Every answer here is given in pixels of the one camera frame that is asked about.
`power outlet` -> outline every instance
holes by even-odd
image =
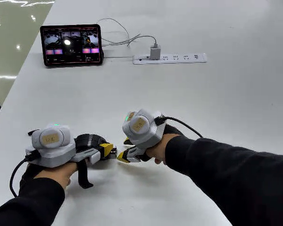
[[[208,61],[205,53],[185,53],[185,54],[162,54],[159,60],[150,60],[149,55],[133,57],[133,64],[177,64],[177,63],[206,63]]]

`floor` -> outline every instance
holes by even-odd
[[[0,0],[2,105],[54,1]]]

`black cable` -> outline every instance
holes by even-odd
[[[24,163],[24,162],[27,162],[26,159],[23,159],[21,162],[19,162],[19,164],[15,167],[14,171],[12,172],[11,176],[10,176],[10,180],[9,180],[9,188],[10,188],[10,191],[12,192],[13,196],[16,198],[17,197],[17,194],[16,192],[14,191],[13,189],[13,180],[14,180],[14,177],[15,177],[15,174],[17,172],[17,170],[19,169],[19,167]]]
[[[183,121],[180,121],[179,119],[176,119],[176,118],[173,118],[173,117],[165,117],[165,116],[162,116],[161,119],[164,119],[164,120],[170,119],[170,120],[179,122],[180,124],[184,125],[185,127],[187,127],[190,130],[192,130],[194,133],[196,133],[200,138],[203,138],[203,136],[199,132],[194,130],[191,126],[189,126],[188,124],[184,123]]]
[[[21,162],[19,162],[19,164],[15,167],[14,171],[12,172],[12,174],[10,176],[10,180],[9,180],[9,188],[10,188],[10,191],[12,192],[12,194],[15,198],[17,197],[17,194],[16,194],[15,190],[13,189],[13,181],[14,181],[14,177],[15,177],[17,170],[20,168],[20,166],[24,162],[33,161],[33,160],[36,160],[40,157],[41,157],[40,152],[38,150],[33,150],[33,151],[29,152],[25,156],[25,158]]]

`hand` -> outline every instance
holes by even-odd
[[[77,171],[75,162],[69,162],[55,168],[45,168],[34,178],[50,178],[57,181],[64,189],[70,184],[70,177]]]
[[[151,157],[155,158],[155,163],[160,164],[163,162],[166,164],[166,145],[167,143],[174,137],[179,136],[178,134],[164,134],[162,136],[161,141],[155,145],[154,147],[148,148],[146,150],[146,154]]]

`trigger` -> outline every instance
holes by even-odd
[[[79,185],[84,189],[93,187],[93,184],[88,181],[87,163],[85,159],[77,162],[76,164],[77,164]]]

